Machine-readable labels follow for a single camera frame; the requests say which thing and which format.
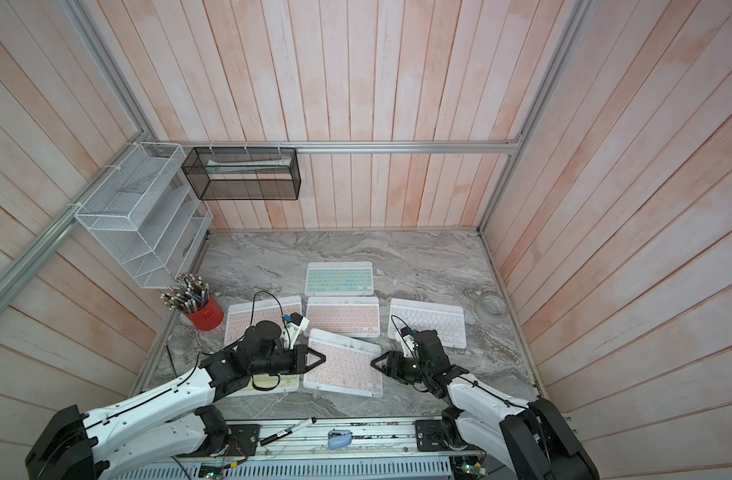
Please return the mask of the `yellow key keyboard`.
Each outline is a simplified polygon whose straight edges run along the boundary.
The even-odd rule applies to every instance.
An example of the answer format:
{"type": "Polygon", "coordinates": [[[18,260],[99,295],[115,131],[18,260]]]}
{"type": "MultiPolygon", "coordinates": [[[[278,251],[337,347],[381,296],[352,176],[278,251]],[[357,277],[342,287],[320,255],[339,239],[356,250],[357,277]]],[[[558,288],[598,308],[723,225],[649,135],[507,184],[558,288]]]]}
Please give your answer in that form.
{"type": "Polygon", "coordinates": [[[248,385],[230,394],[230,397],[293,393],[299,390],[300,384],[299,375],[260,374],[250,377],[248,385]]]}

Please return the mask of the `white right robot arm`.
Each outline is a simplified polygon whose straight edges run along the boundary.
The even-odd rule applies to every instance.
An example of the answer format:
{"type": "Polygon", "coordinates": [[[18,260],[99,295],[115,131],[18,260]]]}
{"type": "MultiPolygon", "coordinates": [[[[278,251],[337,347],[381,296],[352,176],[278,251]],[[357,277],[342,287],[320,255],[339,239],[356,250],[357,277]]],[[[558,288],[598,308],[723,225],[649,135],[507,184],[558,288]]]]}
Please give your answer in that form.
{"type": "Polygon", "coordinates": [[[493,456],[518,479],[598,479],[600,474],[557,407],[545,398],[527,401],[480,381],[452,364],[434,330],[400,331],[401,351],[371,361],[381,374],[404,385],[422,385],[448,407],[439,420],[419,422],[422,450],[475,447],[493,456]]]}

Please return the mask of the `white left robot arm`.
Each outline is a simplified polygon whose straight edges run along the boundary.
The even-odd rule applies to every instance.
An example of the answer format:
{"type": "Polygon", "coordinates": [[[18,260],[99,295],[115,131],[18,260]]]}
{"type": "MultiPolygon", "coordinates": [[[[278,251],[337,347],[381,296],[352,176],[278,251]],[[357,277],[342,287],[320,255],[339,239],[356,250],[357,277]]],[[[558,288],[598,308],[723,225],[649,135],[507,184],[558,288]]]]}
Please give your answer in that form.
{"type": "Polygon", "coordinates": [[[111,479],[170,456],[221,453],[230,430],[217,401],[257,375],[310,372],[314,351],[296,343],[308,324],[298,313],[281,323],[261,321],[152,390],[88,412],[76,405],[58,411],[26,457],[29,478],[111,479]]]}

